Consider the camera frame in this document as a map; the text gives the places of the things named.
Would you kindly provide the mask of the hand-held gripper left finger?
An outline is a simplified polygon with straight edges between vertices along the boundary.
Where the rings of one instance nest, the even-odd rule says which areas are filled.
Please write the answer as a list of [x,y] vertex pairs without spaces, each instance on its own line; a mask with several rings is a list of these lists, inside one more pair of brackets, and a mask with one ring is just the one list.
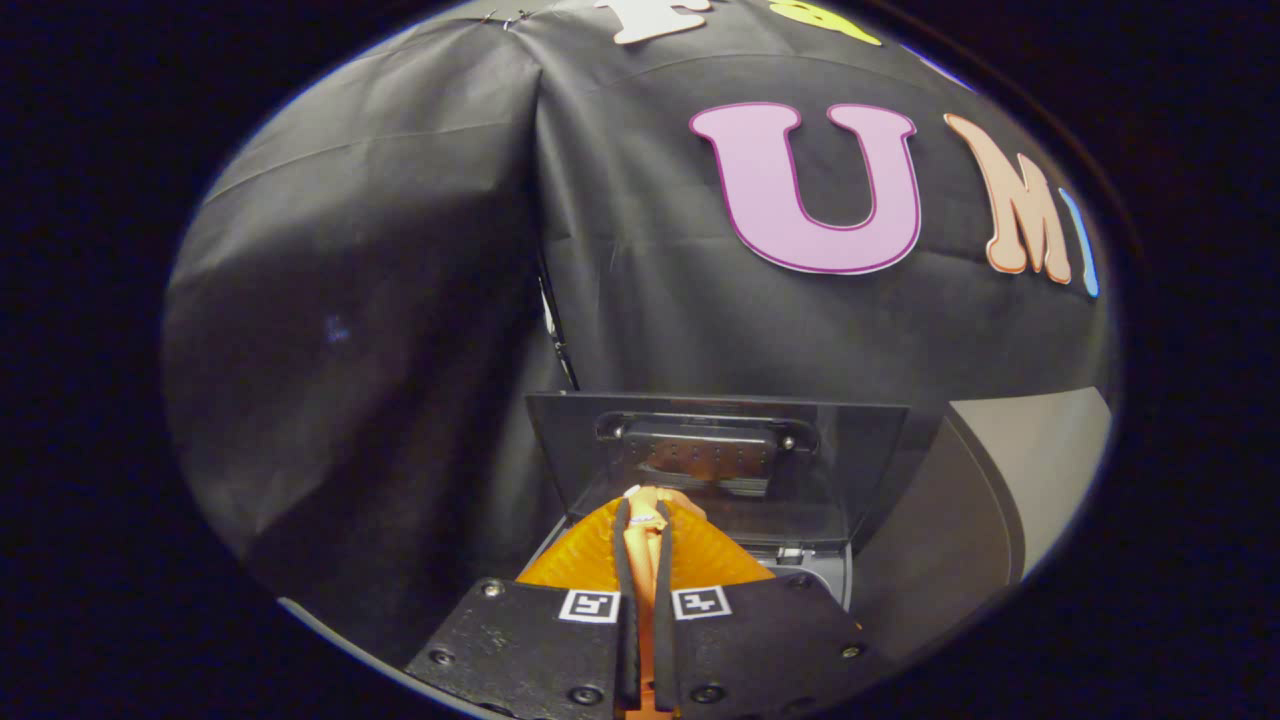
[[525,580],[484,577],[406,665],[475,714],[620,719],[639,694],[636,600],[617,498],[564,533]]

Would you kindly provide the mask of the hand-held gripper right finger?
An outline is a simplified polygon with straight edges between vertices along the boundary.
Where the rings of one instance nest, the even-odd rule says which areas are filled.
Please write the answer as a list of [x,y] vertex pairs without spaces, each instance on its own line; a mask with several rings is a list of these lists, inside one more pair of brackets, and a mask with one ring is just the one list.
[[808,571],[727,584],[692,561],[696,518],[664,510],[653,618],[655,707],[676,719],[801,719],[891,673],[872,629]]

